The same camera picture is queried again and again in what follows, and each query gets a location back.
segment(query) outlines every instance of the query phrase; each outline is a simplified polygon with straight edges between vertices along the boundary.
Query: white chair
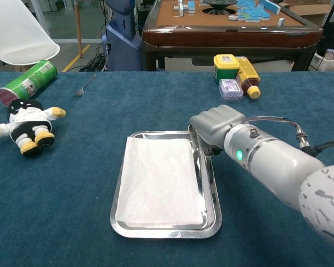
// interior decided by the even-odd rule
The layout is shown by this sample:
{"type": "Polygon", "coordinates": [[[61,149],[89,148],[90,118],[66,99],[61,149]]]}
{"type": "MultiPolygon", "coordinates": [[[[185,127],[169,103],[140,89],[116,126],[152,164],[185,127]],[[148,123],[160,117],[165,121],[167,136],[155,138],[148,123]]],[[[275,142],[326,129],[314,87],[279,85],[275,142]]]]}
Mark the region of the white chair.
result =
{"type": "Polygon", "coordinates": [[[60,51],[21,0],[0,0],[0,60],[15,66],[48,60],[60,51]]]}

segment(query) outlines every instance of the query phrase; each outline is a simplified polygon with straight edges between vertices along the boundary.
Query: pringles can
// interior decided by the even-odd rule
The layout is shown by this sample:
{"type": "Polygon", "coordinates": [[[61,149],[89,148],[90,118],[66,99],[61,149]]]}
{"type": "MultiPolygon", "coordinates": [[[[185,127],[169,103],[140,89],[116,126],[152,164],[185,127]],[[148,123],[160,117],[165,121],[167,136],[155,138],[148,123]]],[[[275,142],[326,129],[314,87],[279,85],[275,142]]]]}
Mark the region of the pringles can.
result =
{"type": "Polygon", "coordinates": [[[9,106],[18,98],[28,99],[40,91],[57,75],[57,68],[51,61],[41,60],[23,75],[0,88],[0,101],[9,106]]]}

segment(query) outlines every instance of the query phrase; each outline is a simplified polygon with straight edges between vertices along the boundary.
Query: blue robot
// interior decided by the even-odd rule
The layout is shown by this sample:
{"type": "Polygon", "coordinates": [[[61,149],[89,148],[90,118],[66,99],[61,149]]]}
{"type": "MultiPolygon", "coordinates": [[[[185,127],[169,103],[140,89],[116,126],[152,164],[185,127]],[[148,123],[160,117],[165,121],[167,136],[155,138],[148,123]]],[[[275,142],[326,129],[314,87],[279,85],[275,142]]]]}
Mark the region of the blue robot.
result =
{"type": "Polygon", "coordinates": [[[113,15],[102,36],[109,71],[144,70],[143,40],[135,31],[135,0],[105,0],[113,15]]]}

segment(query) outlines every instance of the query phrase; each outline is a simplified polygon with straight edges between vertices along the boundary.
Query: fork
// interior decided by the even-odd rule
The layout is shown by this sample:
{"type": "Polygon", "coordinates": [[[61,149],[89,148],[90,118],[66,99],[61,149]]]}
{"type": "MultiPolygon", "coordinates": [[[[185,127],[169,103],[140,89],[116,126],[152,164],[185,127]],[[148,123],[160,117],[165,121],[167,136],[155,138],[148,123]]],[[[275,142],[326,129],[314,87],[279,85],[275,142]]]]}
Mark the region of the fork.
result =
{"type": "Polygon", "coordinates": [[[94,80],[95,76],[96,76],[96,74],[94,73],[94,74],[90,77],[89,81],[88,81],[85,85],[83,85],[83,87],[82,87],[81,89],[79,89],[79,90],[74,94],[73,98],[75,98],[75,97],[81,97],[81,96],[84,94],[84,88],[85,88],[85,87],[86,87],[92,80],[94,80]]]}

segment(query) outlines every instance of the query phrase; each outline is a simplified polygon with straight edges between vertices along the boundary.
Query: bottle cap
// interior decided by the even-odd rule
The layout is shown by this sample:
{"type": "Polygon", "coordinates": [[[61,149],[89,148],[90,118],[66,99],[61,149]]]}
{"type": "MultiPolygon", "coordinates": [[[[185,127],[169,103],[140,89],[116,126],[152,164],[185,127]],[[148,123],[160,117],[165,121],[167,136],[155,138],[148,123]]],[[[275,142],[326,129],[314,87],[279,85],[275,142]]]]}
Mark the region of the bottle cap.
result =
{"type": "Polygon", "coordinates": [[[247,89],[247,94],[252,99],[256,99],[261,95],[261,92],[260,92],[260,89],[257,86],[253,85],[253,86],[250,86],[249,89],[247,89]]]}

